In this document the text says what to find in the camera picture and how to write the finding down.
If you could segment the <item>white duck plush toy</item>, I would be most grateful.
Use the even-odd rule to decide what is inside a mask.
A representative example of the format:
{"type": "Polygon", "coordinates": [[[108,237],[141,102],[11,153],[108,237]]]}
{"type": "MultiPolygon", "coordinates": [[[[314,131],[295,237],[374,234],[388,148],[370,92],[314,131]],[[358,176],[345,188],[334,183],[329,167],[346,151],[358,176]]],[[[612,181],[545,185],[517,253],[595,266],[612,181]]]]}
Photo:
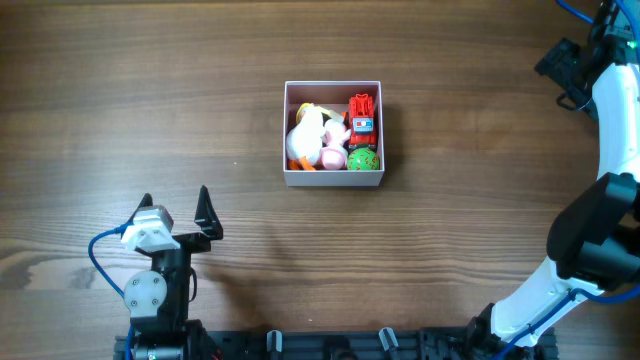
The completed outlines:
{"type": "Polygon", "coordinates": [[[315,171],[323,148],[323,114],[311,103],[303,104],[298,111],[299,123],[285,138],[286,155],[291,170],[315,171]]]}

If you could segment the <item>green ball red numbers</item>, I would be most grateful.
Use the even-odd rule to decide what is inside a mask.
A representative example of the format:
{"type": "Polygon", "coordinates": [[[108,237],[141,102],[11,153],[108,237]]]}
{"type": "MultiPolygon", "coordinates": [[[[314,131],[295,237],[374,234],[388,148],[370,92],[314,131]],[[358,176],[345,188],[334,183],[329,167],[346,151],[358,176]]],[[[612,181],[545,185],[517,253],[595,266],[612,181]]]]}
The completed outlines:
{"type": "Polygon", "coordinates": [[[353,150],[347,159],[349,171],[377,171],[381,169],[380,157],[369,148],[353,150]]]}

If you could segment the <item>red toy fire truck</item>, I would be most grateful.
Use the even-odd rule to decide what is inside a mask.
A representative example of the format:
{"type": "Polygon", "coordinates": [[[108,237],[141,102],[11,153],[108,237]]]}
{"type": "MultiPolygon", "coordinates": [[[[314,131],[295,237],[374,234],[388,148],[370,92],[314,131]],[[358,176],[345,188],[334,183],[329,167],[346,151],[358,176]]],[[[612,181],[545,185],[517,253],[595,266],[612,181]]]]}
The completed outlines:
{"type": "Polygon", "coordinates": [[[373,98],[368,94],[356,94],[349,100],[348,120],[351,135],[349,149],[377,150],[377,129],[373,98]]]}

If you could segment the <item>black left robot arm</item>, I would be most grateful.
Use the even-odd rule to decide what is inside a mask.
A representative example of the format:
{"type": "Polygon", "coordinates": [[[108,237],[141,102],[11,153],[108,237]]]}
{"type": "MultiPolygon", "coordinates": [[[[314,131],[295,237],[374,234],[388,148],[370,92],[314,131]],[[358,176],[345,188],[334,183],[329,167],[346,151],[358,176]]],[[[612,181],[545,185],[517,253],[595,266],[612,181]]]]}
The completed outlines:
{"type": "Polygon", "coordinates": [[[222,349],[199,320],[188,318],[197,295],[194,254],[211,250],[223,238],[206,186],[199,190],[194,222],[197,232],[174,235],[168,210],[149,194],[141,200],[121,237],[128,250],[151,259],[151,267],[126,283],[123,300],[130,312],[126,359],[221,359],[222,349]]]}

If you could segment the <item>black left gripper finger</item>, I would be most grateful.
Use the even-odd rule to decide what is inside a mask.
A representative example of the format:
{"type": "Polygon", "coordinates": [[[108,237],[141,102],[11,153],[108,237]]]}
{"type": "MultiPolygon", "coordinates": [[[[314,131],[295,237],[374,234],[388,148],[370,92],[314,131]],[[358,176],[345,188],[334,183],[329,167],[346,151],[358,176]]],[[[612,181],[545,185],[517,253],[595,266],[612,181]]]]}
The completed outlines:
{"type": "Polygon", "coordinates": [[[208,238],[222,239],[224,237],[222,224],[214,210],[209,190],[205,185],[202,185],[199,191],[194,222],[208,238]]]}
{"type": "Polygon", "coordinates": [[[140,210],[141,208],[144,207],[149,207],[153,205],[153,198],[149,193],[145,193],[141,199],[141,201],[139,202],[138,206],[136,207],[136,211],[140,210]]]}

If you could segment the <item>yellow wooden rattle drum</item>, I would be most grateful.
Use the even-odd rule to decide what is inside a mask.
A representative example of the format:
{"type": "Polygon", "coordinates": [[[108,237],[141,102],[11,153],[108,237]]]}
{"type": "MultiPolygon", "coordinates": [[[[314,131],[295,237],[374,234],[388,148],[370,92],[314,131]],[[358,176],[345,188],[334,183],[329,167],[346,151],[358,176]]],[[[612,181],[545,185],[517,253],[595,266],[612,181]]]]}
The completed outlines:
{"type": "Polygon", "coordinates": [[[344,122],[344,118],[346,113],[338,113],[334,110],[331,110],[329,108],[326,107],[322,107],[319,105],[315,105],[314,103],[303,103],[297,110],[296,113],[296,123],[299,124],[302,120],[302,117],[310,110],[310,109],[317,109],[318,111],[320,111],[323,115],[326,115],[329,119],[331,120],[335,120],[338,122],[343,123],[344,122]]]}

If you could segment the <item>pink pig plush toy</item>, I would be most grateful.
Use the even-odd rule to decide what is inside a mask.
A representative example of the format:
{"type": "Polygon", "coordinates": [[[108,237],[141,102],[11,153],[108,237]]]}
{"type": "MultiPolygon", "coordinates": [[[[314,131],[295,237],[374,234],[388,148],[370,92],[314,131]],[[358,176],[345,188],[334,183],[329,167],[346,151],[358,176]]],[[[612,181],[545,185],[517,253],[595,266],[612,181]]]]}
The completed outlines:
{"type": "Polygon", "coordinates": [[[343,122],[333,119],[325,125],[324,147],[320,151],[320,163],[326,170],[341,170],[346,166],[348,151],[344,147],[352,131],[343,122]]]}

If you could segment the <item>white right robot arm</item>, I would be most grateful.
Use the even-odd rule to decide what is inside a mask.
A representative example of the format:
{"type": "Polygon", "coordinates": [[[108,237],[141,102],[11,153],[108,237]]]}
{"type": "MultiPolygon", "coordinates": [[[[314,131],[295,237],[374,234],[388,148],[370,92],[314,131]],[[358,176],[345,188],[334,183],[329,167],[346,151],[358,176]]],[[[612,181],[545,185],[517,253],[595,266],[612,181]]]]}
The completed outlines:
{"type": "Polygon", "coordinates": [[[562,39],[535,70],[563,89],[558,106],[598,124],[597,179],[550,227],[547,255],[510,296],[489,304],[465,329],[467,352],[521,357],[586,300],[618,304],[639,295],[639,4],[606,0],[587,43],[562,39]]]}

